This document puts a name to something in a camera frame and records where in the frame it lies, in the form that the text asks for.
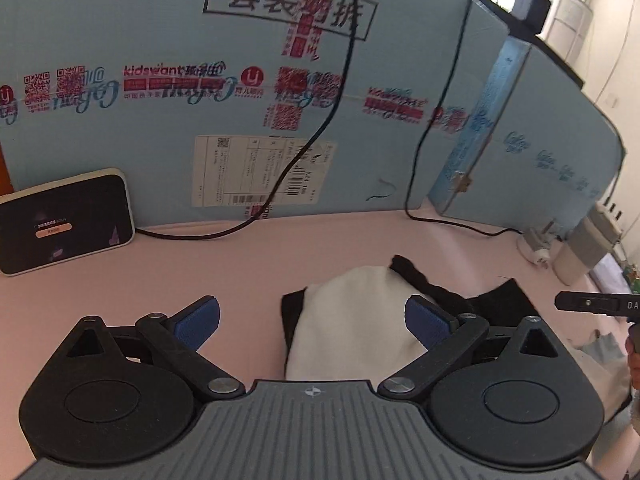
black handle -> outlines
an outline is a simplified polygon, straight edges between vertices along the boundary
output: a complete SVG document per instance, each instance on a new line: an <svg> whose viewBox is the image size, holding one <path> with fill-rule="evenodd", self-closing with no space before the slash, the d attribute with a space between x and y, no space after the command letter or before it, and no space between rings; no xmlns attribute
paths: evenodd
<svg viewBox="0 0 640 480"><path fill-rule="evenodd" d="M555 305L559 310L640 319L640 296L634 294L563 291L556 296Z"/></svg>
<svg viewBox="0 0 640 480"><path fill-rule="evenodd" d="M476 314L461 314L458 319L462 324L459 329L382 381L378 394L387 399L424 402L441 378L471 364L474 351L489 331L489 323Z"/></svg>

pink table surface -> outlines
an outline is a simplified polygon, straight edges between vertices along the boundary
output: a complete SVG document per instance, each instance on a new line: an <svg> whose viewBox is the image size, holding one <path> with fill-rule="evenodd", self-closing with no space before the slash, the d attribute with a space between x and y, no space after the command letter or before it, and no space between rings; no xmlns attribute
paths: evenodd
<svg viewBox="0 0 640 480"><path fill-rule="evenodd" d="M419 213L436 216L430 206ZM210 232L227 225L172 231ZM394 254L402 254L430 282L466 297L516 278L546 322L574 344L587 342L595 328L623 341L626 327L615 319L558 312L554 297L567 287L551 269L524 260L516 237L486 238L411 221L398 211L278 218L204 242L138 235L117 250L0 277L0 480L15 478L33 461L18 424L22 396L65 335L89 314L107 325L130 325L150 312L170 316L205 294L215 295L220 328L200 352L250 386L256 379L283 377L283 294L353 267L388 266ZM583 278L573 290L595 288Z"/></svg>

light blue cardboard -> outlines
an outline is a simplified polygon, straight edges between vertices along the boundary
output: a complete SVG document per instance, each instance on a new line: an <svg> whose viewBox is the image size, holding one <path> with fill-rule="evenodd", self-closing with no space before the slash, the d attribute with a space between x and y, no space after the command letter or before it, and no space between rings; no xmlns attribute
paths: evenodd
<svg viewBox="0 0 640 480"><path fill-rule="evenodd" d="M534 46L495 126L469 151L479 155L460 165L470 185L438 202L446 216L520 230L553 221L558 234L588 213L624 157L606 118ZM447 171L430 197L445 195Z"/></svg>
<svg viewBox="0 0 640 480"><path fill-rule="evenodd" d="M116 167L127 177L139 226L244 218L246 203L259 202L270 189L273 161L285 155L259 152L266 157L260 164L271 164L260 191L238 188L218 200L242 206L204 206L217 200L210 182L222 186L232 173L240 182L258 153L247 148L225 155L220 137L308 139L328 114L332 75L342 71L351 0L324 0L328 16L323 21L316 9L310 32L295 7L301 1L0 0L0 87L12 89L17 105L17 116L5 113L0 120L0 143L14 187ZM414 149L447 79L466 0L361 1L344 99L318 150L285 182L275 216L402 207ZM443 167L506 35L504 23L475 2L444 111L422 150L411 206ZM298 37L305 41L302 52ZM294 49L301 57L292 56ZM304 91L282 98L282 68L308 70ZM328 75L326 85L314 73ZM150 80L162 77L174 87L178 78L186 87L190 78L197 88L204 78L213 82L204 97L189 88L151 89ZM381 106L396 111L385 114ZM240 162L220 176L218 156ZM321 159L326 174L311 166ZM313 190L297 180L306 170ZM200 192L207 200L198 198L203 173L208 187Z"/></svg>
<svg viewBox="0 0 640 480"><path fill-rule="evenodd" d="M529 43L515 38L507 38L502 46L471 118L429 192L429 200L440 213L447 210L456 194L458 180L455 177L467 174L478 160L509 99L529 49Z"/></svg>

